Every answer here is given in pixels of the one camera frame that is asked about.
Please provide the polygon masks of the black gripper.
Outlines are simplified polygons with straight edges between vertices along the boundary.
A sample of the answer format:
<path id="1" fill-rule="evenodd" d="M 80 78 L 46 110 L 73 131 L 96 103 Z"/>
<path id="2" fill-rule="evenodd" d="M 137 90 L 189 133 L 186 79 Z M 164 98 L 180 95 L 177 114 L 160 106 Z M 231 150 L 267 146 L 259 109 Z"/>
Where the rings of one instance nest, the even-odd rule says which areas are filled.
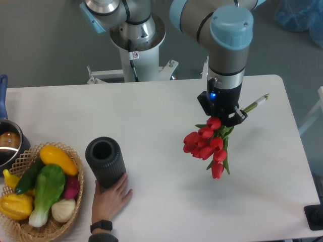
<path id="1" fill-rule="evenodd" d="M 221 89 L 216 86 L 217 79 L 207 81 L 207 89 L 197 96 L 205 114 L 220 119 L 226 127 L 233 127 L 244 122 L 248 114 L 239 109 L 242 84 L 233 89 Z"/>

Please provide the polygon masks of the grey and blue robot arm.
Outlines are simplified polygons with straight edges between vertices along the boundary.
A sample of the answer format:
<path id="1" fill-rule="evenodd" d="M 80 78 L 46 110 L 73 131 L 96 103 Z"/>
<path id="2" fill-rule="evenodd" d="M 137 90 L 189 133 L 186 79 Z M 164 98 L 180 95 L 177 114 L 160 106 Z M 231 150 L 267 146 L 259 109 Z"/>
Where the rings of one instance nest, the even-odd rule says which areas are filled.
<path id="1" fill-rule="evenodd" d="M 260 1 L 173 1 L 170 20 L 208 51 L 207 88 L 198 96 L 204 112 L 232 127 L 247 113 L 239 108 L 249 45 L 251 11 Z M 150 1 L 82 1 L 80 10 L 98 33 L 108 32 L 119 49 L 126 82 L 160 79 L 159 46 L 165 39 L 162 19 Z"/>

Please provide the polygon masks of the grey sleeved forearm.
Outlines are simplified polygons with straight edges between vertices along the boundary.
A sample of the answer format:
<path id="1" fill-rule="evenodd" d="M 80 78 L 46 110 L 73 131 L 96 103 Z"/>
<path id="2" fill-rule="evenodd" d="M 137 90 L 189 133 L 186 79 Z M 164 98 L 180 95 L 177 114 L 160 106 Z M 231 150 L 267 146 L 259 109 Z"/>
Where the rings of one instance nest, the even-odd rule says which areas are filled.
<path id="1" fill-rule="evenodd" d="M 119 240 L 110 233 L 97 233 L 92 234 L 89 239 L 89 242 L 118 242 Z"/>

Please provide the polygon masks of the person's bare hand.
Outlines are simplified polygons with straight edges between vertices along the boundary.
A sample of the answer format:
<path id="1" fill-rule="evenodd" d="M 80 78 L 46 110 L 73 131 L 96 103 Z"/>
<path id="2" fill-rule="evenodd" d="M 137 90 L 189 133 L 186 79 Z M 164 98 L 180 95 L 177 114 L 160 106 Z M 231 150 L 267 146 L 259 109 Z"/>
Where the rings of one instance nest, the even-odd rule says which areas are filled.
<path id="1" fill-rule="evenodd" d="M 131 199 L 133 190 L 127 191 L 128 175 L 122 177 L 107 190 L 101 190 L 101 184 L 95 181 L 95 192 L 92 203 L 92 223 L 101 220 L 111 221 L 112 218 L 128 203 Z"/>

